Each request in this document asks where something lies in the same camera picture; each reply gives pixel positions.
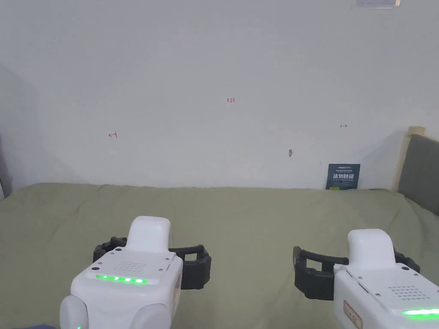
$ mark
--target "robotic arm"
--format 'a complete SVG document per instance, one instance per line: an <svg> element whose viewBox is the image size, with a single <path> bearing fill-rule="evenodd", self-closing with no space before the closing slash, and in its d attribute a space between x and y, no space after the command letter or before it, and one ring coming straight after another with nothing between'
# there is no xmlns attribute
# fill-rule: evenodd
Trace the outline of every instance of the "robotic arm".
<svg viewBox="0 0 439 329"><path fill-rule="evenodd" d="M140 216L128 238L97 246L61 303L61 329L169 329L181 289L202 289L212 260L202 245L168 249L169 230L166 218Z"/></svg>
<svg viewBox="0 0 439 329"><path fill-rule="evenodd" d="M294 247L295 286L309 299L333 300L345 329L439 328L439 287L384 231L353 230L348 243L349 259ZM307 259L322 270L308 268Z"/></svg>

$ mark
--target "gray headboard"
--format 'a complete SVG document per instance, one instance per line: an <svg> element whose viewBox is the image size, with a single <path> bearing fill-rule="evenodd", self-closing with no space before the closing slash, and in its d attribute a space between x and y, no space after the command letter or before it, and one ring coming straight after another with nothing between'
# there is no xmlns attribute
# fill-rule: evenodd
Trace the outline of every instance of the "gray headboard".
<svg viewBox="0 0 439 329"><path fill-rule="evenodd" d="M439 142L412 135L398 192L439 215Z"/></svg>

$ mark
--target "green led light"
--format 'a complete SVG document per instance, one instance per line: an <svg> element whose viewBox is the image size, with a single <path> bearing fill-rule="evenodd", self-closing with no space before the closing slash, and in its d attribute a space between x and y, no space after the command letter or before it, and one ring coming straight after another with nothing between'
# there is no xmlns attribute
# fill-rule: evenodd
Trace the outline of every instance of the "green led light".
<svg viewBox="0 0 439 329"><path fill-rule="evenodd" d="M404 315L431 315L431 314L439 314L439 308L432 308L429 310L409 310L403 311Z"/></svg>
<svg viewBox="0 0 439 329"><path fill-rule="evenodd" d="M119 282L126 282L126 283L141 283L141 284L145 284L147 283L146 280L143 279L133 279L133 278L120 278L118 276L107 276L107 275L96 275L97 279L102 279L102 280L113 280L113 281L119 281Z"/></svg>

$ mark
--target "dark blue book cover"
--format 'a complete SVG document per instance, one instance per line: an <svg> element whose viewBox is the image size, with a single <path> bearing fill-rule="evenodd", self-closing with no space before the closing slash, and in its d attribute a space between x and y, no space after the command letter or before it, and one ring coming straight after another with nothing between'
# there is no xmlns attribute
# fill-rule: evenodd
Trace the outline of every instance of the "dark blue book cover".
<svg viewBox="0 0 439 329"><path fill-rule="evenodd" d="M360 175L359 164L336 164L328 165L327 190L349 190L358 187Z"/></svg>

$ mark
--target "green bed sheet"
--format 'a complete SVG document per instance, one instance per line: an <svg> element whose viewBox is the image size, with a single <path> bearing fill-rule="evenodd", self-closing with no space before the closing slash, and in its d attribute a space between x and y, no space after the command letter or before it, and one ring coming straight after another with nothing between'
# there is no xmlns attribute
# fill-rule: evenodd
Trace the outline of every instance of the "green bed sheet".
<svg viewBox="0 0 439 329"><path fill-rule="evenodd" d="M205 288L182 292L174 329L338 328L332 302L294 287L292 249L348 256L352 229L385 230L439 283L439 218L398 193L38 184L0 201L0 328L58 327L95 246L127 236L139 215L170 220L170 247L204 244L212 256Z"/></svg>

